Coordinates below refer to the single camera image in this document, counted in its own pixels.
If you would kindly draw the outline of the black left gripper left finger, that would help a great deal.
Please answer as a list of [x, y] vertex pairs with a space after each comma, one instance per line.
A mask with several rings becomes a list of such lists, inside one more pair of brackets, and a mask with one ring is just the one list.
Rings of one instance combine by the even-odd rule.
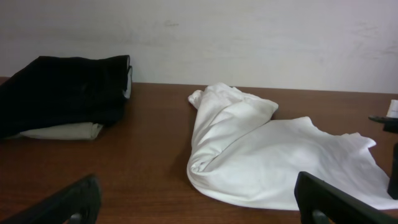
[[90, 174], [1, 224], [95, 224], [100, 207], [100, 183], [97, 176]]

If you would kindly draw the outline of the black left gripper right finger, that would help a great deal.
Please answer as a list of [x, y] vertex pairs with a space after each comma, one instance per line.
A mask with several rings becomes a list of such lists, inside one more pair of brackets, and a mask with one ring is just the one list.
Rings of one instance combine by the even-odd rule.
[[397, 224], [397, 219], [336, 187], [299, 172], [294, 188], [302, 224]]

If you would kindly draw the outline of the white t-shirt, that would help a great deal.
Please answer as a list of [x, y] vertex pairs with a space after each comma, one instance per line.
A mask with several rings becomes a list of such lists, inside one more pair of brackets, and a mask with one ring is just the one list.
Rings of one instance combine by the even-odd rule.
[[277, 103], [224, 83], [188, 100], [197, 117], [187, 175], [202, 194], [242, 207], [296, 210], [295, 183], [305, 171], [376, 209], [397, 208], [389, 177], [370, 153], [374, 140], [328, 134], [307, 116], [274, 120]]

